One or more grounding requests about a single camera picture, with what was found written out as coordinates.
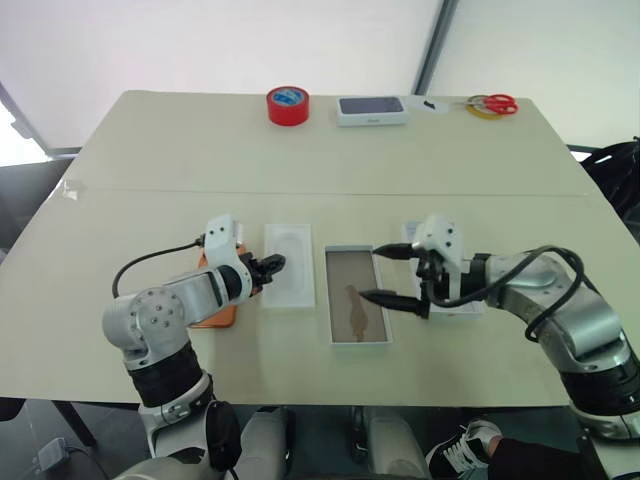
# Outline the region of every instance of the black cable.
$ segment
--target black cable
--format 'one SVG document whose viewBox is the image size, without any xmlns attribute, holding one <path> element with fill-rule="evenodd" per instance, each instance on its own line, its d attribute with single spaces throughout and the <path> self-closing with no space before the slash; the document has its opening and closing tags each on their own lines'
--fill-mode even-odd
<svg viewBox="0 0 640 480">
<path fill-rule="evenodd" d="M 525 253 L 528 253 L 528 255 L 524 259 L 522 259 L 520 262 L 518 262 L 518 264 L 515 267 L 513 267 L 510 271 L 508 271 L 498 280 L 487 285 L 486 287 L 480 288 L 473 293 L 470 293 L 468 295 L 465 295 L 464 297 L 461 297 L 455 300 L 444 300 L 444 299 L 438 298 L 435 294 L 434 279 L 430 278 L 430 279 L 427 279 L 425 282 L 427 297 L 431 303 L 443 308 L 453 308 L 453 307 L 458 307 L 460 305 L 464 305 L 472 301 L 484 300 L 487 298 L 488 295 L 502 288 L 508 282 L 510 282 L 516 276 L 518 276 L 536 258 L 538 258 L 540 255 L 547 252 L 553 252 L 553 253 L 556 253 L 558 256 L 560 256 L 567 263 L 567 265 L 569 265 L 573 269 L 576 276 L 573 282 L 571 283 L 571 285 L 569 286 L 569 288 L 567 289 L 567 291 L 558 300 L 556 300 L 549 308 L 543 311 L 540 315 L 534 318 L 529 323 L 529 325 L 527 325 L 527 328 L 525 330 L 525 337 L 527 338 L 527 340 L 530 340 L 532 342 L 537 342 L 538 341 L 537 337 L 533 335 L 534 330 L 537 329 L 540 326 L 540 324 L 544 320 L 546 320 L 551 314 L 553 314 L 560 307 L 562 307 L 562 305 L 567 303 L 569 299 L 573 297 L 573 295 L 575 295 L 576 291 L 578 290 L 578 288 L 580 288 L 580 285 L 583 282 L 587 285 L 588 288 L 597 292 L 593 283 L 591 283 L 591 281 L 584 274 L 584 264 L 582 260 L 580 259 L 578 254 L 576 254 L 575 252 L 572 252 L 571 250 L 556 247 L 553 245 L 544 245 L 542 247 L 536 248 L 535 250 L 525 252 Z"/>
<path fill-rule="evenodd" d="M 87 452 L 86 450 L 83 450 L 82 448 L 77 448 L 77 447 L 67 447 L 67 451 L 69 453 L 82 453 L 83 455 L 86 455 L 86 457 L 91 460 L 96 467 L 98 467 L 98 469 L 100 470 L 100 473 L 102 474 L 102 476 L 104 477 L 105 480 L 109 480 L 109 475 L 107 475 L 107 472 L 104 470 L 104 468 L 102 467 L 102 465 L 100 465 L 100 462 L 98 462 L 95 458 L 93 458 L 91 455 L 89 455 L 89 452 Z"/>
<path fill-rule="evenodd" d="M 146 255 L 143 255 L 143 256 L 138 257 L 138 258 L 136 258 L 134 260 L 131 260 L 124 267 L 122 267 L 120 270 L 118 270 L 118 273 L 116 273 L 116 276 L 113 278 L 113 283 L 111 284 L 111 293 L 113 295 L 113 298 L 118 298 L 120 296 L 120 293 L 118 292 L 118 283 L 120 283 L 120 278 L 122 277 L 124 272 L 129 270 L 136 263 L 140 263 L 140 262 L 142 262 L 144 260 L 148 260 L 148 259 L 153 258 L 153 257 L 158 257 L 160 255 L 166 255 L 167 253 L 179 252 L 181 250 L 187 250 L 187 249 L 192 248 L 192 247 L 202 246 L 202 240 L 203 240 L 202 237 L 198 237 L 197 239 L 195 239 L 193 242 L 189 243 L 188 245 L 182 245 L 181 247 L 175 247 L 175 248 L 168 248 L 167 250 L 160 250 L 159 252 L 147 253 Z"/>
</svg>

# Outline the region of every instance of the red scissors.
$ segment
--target red scissors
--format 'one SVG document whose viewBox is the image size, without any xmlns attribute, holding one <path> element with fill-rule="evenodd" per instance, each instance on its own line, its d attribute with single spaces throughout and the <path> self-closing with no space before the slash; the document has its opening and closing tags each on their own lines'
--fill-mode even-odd
<svg viewBox="0 0 640 480">
<path fill-rule="evenodd" d="M 515 98 L 504 93 L 487 95 L 484 106 L 498 115 L 513 115 L 518 111 Z"/>
</svg>

